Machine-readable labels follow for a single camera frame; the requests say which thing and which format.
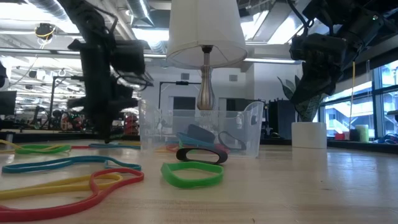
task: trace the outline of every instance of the black rubber band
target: black rubber band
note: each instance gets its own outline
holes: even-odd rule
[[[200,161],[200,160],[194,160],[194,159],[189,159],[187,157],[187,154],[189,151],[191,150],[204,150],[204,151],[208,151],[208,152],[212,152],[214,154],[216,154],[218,156],[218,160],[217,162],[210,162],[210,161]],[[176,153],[177,159],[180,161],[184,161],[184,162],[204,162],[207,164],[222,164],[223,162],[225,162],[228,159],[228,154],[222,150],[219,149],[202,149],[202,148],[183,148],[183,149],[179,149]]]
[[[240,148],[240,149],[235,149],[235,148],[231,148],[231,147],[227,146],[227,145],[223,142],[223,140],[221,139],[221,134],[226,134],[226,135],[228,135],[229,137],[231,137],[231,138],[237,140],[238,142],[240,142],[240,143],[241,143],[241,148]],[[228,133],[228,132],[226,132],[226,131],[222,131],[222,132],[220,132],[220,133],[218,134],[218,141],[220,142],[221,145],[223,145],[224,147],[226,147],[227,149],[229,149],[229,150],[231,150],[231,151],[245,151],[245,150],[246,150],[246,144],[245,144],[243,141],[237,139],[236,137],[232,136],[230,133]]]

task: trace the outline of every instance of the teal rubber band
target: teal rubber band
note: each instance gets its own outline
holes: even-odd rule
[[[173,171],[183,169],[199,169],[208,172],[216,173],[213,177],[204,179],[183,179],[177,177]],[[179,162],[174,164],[163,163],[162,168],[163,178],[174,187],[179,188],[193,188],[193,187],[206,187],[219,184],[224,177],[224,168],[222,166],[216,166],[211,164],[205,164],[202,162]]]

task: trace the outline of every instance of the green rubber band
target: green rubber band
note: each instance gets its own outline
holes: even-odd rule
[[[54,154],[59,152],[67,152],[70,151],[71,145],[64,145],[59,146],[54,149],[43,151],[41,149],[48,148],[50,146],[43,146],[43,145],[26,145],[21,146],[19,149],[15,149],[16,154],[30,154],[30,153],[38,153],[38,154]]]
[[[213,177],[204,179],[183,179],[177,177],[173,171],[183,169],[199,169],[208,172],[217,173]],[[223,180],[224,168],[222,166],[216,166],[211,164],[205,164],[202,162],[179,162],[174,164],[163,163],[160,170],[163,178],[174,187],[180,188],[193,188],[193,187],[205,187],[219,184]]]

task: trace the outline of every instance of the lamp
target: lamp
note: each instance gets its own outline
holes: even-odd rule
[[[248,53],[238,4],[232,0],[173,0],[167,61],[178,68],[200,69],[199,110],[213,110],[213,68],[243,61]]]

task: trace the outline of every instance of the computer monitor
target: computer monitor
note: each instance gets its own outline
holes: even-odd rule
[[[17,91],[0,91],[0,115],[13,115]]]

